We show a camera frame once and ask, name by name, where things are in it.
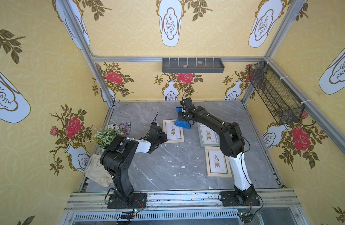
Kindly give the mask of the blue microfiber cloth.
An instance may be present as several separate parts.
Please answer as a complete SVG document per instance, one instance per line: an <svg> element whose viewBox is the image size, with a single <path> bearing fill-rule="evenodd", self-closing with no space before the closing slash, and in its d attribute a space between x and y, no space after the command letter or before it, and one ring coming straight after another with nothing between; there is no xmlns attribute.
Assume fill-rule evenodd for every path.
<svg viewBox="0 0 345 225"><path fill-rule="evenodd" d="M182 108L176 107L176 112L178 114L178 118L174 122L174 125L180 128L184 128L184 129L191 129L190 123L183 118Z"/></svg>

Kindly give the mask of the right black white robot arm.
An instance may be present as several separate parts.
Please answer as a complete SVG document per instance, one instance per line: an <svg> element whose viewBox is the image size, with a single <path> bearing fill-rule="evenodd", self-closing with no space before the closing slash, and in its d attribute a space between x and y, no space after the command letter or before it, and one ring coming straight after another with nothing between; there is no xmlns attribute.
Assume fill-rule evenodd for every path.
<svg viewBox="0 0 345 225"><path fill-rule="evenodd" d="M245 164L245 138L237 123L225 122L201 106L195 107L187 99L180 102L179 119L201 123L219 136L219 148L228 157L234 176L234 199L237 205L247 205L258 200Z"/></svg>

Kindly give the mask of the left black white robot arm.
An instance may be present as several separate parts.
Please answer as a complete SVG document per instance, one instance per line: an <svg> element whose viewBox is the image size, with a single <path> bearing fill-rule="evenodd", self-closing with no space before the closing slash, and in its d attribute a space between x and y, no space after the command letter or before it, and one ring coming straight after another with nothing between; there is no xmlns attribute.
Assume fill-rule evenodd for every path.
<svg viewBox="0 0 345 225"><path fill-rule="evenodd" d="M126 205L133 202L134 188L129 180L128 169L134 155L152 153L160 144L167 141L167 134L154 122L145 137L136 139L118 134L105 148L100 164L112 176L117 200Z"/></svg>

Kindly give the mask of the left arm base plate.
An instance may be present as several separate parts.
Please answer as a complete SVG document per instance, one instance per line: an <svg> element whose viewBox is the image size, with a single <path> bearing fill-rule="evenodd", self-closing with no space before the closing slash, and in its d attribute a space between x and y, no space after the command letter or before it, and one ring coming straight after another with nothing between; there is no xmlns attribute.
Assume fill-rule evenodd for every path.
<svg viewBox="0 0 345 225"><path fill-rule="evenodd" d="M133 193L131 196L124 198L119 194L113 193L109 196L107 209L138 209L146 208L147 194Z"/></svg>

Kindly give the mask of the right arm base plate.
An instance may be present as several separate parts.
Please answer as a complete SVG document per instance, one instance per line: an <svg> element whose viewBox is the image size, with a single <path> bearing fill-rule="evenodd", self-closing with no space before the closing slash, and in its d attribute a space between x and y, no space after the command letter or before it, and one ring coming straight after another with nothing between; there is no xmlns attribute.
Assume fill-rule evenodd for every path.
<svg viewBox="0 0 345 225"><path fill-rule="evenodd" d="M227 206L261 206L259 197L255 191L223 191L219 194L218 199L224 207Z"/></svg>

